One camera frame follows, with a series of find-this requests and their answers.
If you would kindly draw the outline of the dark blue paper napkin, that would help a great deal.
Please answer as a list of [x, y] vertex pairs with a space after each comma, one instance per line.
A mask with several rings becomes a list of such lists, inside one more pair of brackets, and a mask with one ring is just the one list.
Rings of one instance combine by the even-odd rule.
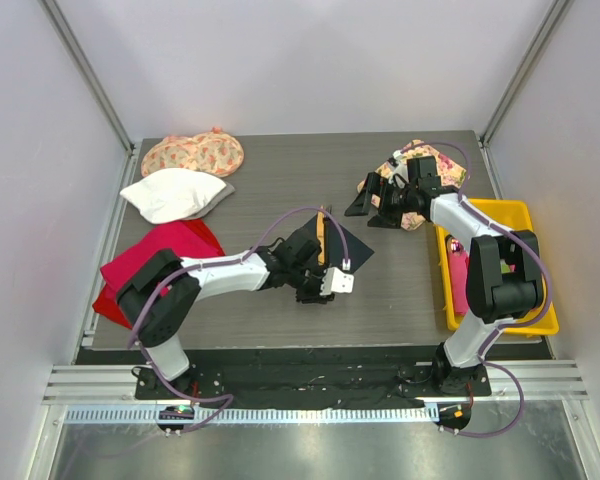
[[329, 267], [341, 268], [345, 256], [340, 236], [340, 233], [343, 233], [349, 259], [349, 269], [346, 270], [346, 272], [350, 274], [355, 273], [371, 258], [374, 251], [362, 240], [349, 232], [344, 226], [341, 226], [340, 230], [338, 230], [336, 225], [332, 222], [332, 219], [324, 214], [327, 254], [326, 263], [324, 265], [319, 265], [317, 257], [320, 253], [320, 245], [316, 238], [317, 213], [303, 226], [296, 229], [289, 237], [294, 251], [299, 253], [301, 264], [308, 267], [314, 274], [323, 273]]

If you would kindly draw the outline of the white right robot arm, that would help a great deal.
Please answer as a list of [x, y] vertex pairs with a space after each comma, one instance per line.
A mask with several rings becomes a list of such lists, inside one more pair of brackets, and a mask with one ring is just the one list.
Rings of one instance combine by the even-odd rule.
[[444, 228], [468, 252], [468, 311], [436, 349], [431, 370], [436, 391], [460, 392], [503, 331], [545, 303], [537, 238], [529, 230], [515, 231], [492, 220], [439, 177], [396, 174], [387, 180], [371, 172], [345, 215], [368, 215], [373, 196], [379, 205], [370, 227], [397, 228], [405, 213], [417, 213]]

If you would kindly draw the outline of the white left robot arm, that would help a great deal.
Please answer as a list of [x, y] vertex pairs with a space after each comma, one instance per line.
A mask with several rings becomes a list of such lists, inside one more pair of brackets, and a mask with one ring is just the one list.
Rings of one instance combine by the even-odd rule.
[[153, 383], [173, 399], [193, 391], [193, 367], [178, 332], [202, 300], [289, 286], [300, 303], [331, 301], [342, 271], [321, 263], [322, 253], [320, 240], [301, 228], [278, 243], [232, 256], [189, 258], [171, 249], [154, 254], [116, 293], [132, 341], [148, 355]]

